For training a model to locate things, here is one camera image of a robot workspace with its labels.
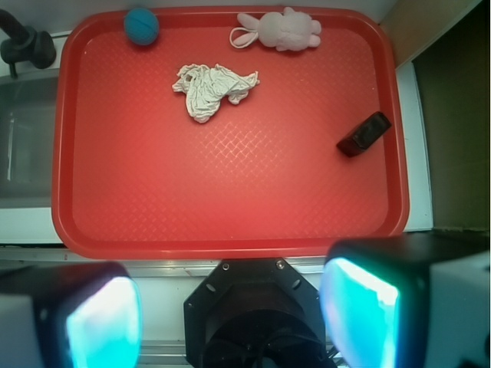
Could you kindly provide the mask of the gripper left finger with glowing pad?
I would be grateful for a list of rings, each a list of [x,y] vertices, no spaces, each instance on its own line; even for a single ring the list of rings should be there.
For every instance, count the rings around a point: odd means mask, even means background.
[[[135,367],[140,293],[116,262],[1,271],[3,367]]]

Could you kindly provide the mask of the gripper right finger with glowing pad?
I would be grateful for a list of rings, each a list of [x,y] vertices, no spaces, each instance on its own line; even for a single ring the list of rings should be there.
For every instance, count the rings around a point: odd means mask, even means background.
[[[488,367],[490,238],[413,232],[328,251],[320,306],[350,367]]]

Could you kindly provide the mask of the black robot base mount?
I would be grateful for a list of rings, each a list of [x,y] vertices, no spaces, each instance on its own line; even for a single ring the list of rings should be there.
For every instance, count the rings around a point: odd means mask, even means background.
[[[282,258],[224,260],[183,303],[193,367],[333,367],[318,290]]]

